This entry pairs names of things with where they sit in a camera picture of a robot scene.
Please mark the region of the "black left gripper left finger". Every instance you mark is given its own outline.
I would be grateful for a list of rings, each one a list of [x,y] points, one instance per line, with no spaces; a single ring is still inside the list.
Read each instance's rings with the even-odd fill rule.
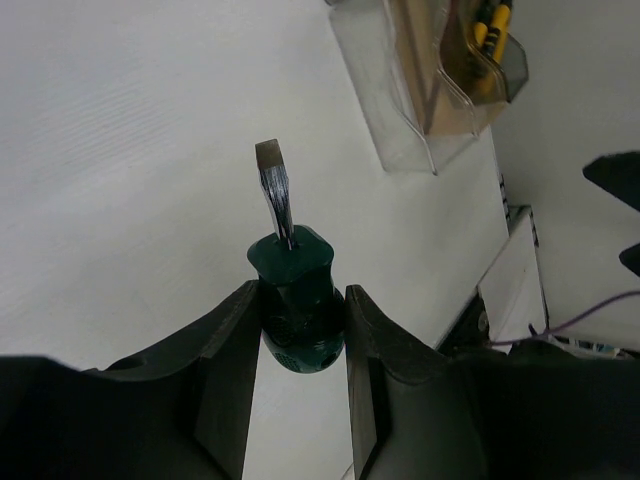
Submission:
[[[238,479],[260,343],[249,281],[104,370],[1,360],[5,479]]]

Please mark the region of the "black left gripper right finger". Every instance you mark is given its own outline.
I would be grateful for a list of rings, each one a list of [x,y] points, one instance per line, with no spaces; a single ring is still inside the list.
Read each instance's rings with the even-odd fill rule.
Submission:
[[[359,479],[635,479],[639,364],[526,341],[444,356],[346,292]]]

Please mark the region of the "green stubby screwdriver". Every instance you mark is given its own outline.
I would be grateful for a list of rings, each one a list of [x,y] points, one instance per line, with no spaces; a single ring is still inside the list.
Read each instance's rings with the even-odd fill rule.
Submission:
[[[293,222],[278,141],[256,144],[255,154],[275,230],[247,251],[258,275],[263,339],[286,369],[314,374],[331,366],[344,346],[344,299],[331,272],[334,250],[313,229]]]

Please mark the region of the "yellow long-nose pliers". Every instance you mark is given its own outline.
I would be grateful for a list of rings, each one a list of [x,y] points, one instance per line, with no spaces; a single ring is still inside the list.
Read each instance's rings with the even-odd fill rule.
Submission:
[[[473,36],[478,50],[497,64],[506,48],[513,13],[511,0],[483,1],[476,12]]]

